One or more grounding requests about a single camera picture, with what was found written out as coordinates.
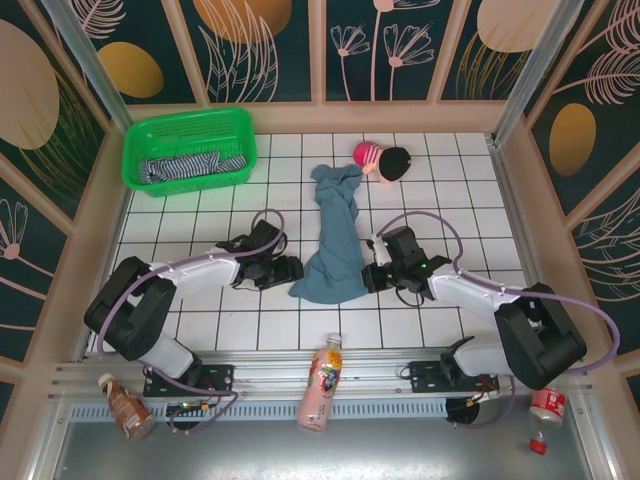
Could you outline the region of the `teal blue tank top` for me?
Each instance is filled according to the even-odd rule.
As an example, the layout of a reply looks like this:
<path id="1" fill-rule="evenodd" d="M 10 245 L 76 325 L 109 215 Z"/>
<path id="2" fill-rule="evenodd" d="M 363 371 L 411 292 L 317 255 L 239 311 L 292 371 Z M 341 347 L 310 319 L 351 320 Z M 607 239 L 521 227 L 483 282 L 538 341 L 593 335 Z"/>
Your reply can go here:
<path id="1" fill-rule="evenodd" d="M 304 266 L 304 276 L 289 289 L 293 298 L 310 303 L 337 305 L 368 293 L 361 272 L 364 260 L 356 229 L 359 209 L 354 198 L 362 181 L 354 165 L 319 165 L 314 200 L 320 212 L 318 249 Z"/>

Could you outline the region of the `blue white striped tank top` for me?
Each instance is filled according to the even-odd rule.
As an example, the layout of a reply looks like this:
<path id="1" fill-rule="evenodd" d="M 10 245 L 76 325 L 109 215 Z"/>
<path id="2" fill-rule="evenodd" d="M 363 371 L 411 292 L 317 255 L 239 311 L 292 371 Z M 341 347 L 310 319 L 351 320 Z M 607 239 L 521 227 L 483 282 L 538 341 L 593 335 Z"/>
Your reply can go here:
<path id="1" fill-rule="evenodd" d="M 248 166 L 243 155 L 222 159 L 218 151 L 144 160 L 138 167 L 142 184 L 156 184 L 240 171 Z"/>

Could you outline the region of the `pink juice bottle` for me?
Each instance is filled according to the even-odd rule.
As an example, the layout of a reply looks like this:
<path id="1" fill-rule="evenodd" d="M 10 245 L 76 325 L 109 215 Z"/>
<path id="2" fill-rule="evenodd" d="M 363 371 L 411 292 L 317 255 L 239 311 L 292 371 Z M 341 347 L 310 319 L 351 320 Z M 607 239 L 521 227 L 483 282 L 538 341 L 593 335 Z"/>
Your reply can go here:
<path id="1" fill-rule="evenodd" d="M 326 428 L 343 366 L 341 343 L 338 334 L 330 334 L 313 356 L 307 387 L 297 409 L 297 424 L 304 429 L 323 432 Z"/>

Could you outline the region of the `green plastic basket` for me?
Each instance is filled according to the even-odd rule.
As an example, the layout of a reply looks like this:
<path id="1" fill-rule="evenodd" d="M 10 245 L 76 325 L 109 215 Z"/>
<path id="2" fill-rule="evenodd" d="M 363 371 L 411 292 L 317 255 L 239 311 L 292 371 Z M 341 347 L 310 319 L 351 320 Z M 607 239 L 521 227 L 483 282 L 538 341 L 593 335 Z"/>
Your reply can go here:
<path id="1" fill-rule="evenodd" d="M 198 175 L 151 183 L 149 163 L 180 158 Z M 257 145 L 248 111 L 217 108 L 152 117 L 129 128 L 124 138 L 124 184 L 151 197 L 166 197 L 246 183 L 257 162 Z"/>

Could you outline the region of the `brown drink bottle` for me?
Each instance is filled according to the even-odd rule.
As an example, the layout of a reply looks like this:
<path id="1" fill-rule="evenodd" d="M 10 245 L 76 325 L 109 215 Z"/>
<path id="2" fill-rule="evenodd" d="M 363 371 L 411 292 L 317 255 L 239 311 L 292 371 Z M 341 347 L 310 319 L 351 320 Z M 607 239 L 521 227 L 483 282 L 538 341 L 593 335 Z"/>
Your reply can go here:
<path id="1" fill-rule="evenodd" d="M 136 395 L 109 373 L 100 376 L 97 383 L 106 396 L 116 424 L 129 440 L 142 439 L 151 432 L 154 417 Z"/>

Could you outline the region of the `red label clear bottle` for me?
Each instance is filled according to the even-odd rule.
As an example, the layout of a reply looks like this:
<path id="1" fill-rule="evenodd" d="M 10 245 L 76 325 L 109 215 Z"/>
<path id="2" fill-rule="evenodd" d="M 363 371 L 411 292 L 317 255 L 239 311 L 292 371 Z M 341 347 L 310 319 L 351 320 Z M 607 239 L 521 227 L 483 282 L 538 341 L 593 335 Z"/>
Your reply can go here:
<path id="1" fill-rule="evenodd" d="M 545 387 L 532 395 L 529 407 L 532 452 L 546 453 L 549 438 L 562 426 L 566 405 L 566 396 L 554 388 Z"/>

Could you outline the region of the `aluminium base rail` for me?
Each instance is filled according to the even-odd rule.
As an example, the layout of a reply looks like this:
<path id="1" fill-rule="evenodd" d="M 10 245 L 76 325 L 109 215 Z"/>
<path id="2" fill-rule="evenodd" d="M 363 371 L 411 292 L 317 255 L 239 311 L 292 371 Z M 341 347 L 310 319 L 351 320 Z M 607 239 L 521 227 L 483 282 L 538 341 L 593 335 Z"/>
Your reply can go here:
<path id="1" fill-rule="evenodd" d="M 338 385 L 338 399 L 406 398 L 412 394 L 407 380 L 399 377 L 411 361 L 436 361 L 439 348 L 361 349 L 342 352 L 344 367 Z M 313 352 L 213 351 L 201 356 L 205 364 L 234 367 L 233 389 L 241 400 L 298 400 L 307 383 Z M 79 363 L 56 367 L 46 387 L 48 397 L 62 400 L 94 400 L 97 379 L 111 373 L 132 391 L 140 393 L 144 384 L 142 366 L 120 357 L 93 356 Z"/>

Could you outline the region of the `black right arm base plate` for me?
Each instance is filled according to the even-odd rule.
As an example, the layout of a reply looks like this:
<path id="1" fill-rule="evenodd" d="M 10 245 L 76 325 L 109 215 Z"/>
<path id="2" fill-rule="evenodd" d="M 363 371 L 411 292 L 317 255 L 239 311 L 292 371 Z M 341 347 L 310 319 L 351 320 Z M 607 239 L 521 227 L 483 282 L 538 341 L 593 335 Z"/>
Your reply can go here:
<path id="1" fill-rule="evenodd" d="M 486 375 L 468 376 L 456 364 L 414 361 L 408 367 L 414 393 L 492 392 L 500 389 L 496 378 Z"/>

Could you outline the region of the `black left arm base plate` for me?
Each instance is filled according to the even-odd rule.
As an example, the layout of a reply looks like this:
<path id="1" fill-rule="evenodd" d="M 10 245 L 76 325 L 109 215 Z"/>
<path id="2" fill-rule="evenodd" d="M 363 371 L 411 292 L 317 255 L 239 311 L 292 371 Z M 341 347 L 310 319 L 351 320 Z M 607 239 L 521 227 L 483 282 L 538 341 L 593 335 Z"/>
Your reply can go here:
<path id="1" fill-rule="evenodd" d="M 145 376 L 143 396 L 146 398 L 198 396 L 161 377 L 152 369 L 143 369 Z M 199 390 L 231 391 L 234 381 L 233 365 L 200 365 L 191 367 L 177 382 Z"/>

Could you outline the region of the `aluminium side rail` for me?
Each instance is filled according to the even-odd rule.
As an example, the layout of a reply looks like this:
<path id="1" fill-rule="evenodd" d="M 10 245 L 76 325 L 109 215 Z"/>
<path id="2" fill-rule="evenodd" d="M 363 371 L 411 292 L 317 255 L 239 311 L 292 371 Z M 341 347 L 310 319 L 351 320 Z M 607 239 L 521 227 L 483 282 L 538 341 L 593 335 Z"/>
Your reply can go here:
<path id="1" fill-rule="evenodd" d="M 505 143 L 492 145 L 490 156 L 525 279 L 555 287 L 550 248 L 557 233 L 556 201 L 533 141 L 515 131 Z"/>

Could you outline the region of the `aluminium frame post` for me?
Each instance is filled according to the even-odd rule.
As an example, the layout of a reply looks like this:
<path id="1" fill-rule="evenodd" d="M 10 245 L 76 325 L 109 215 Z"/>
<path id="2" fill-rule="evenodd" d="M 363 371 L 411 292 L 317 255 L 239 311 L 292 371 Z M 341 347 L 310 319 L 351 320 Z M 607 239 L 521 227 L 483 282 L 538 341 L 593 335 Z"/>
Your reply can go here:
<path id="1" fill-rule="evenodd" d="M 579 17 L 585 0 L 559 0 L 541 37 L 529 55 L 491 133 L 499 149 L 508 140 L 533 93 L 550 68 L 568 32 Z"/>
<path id="2" fill-rule="evenodd" d="M 84 33 L 72 7 L 66 0 L 41 0 L 74 57 L 83 68 L 118 129 L 125 133 L 132 117 L 116 89 L 93 44 Z"/>

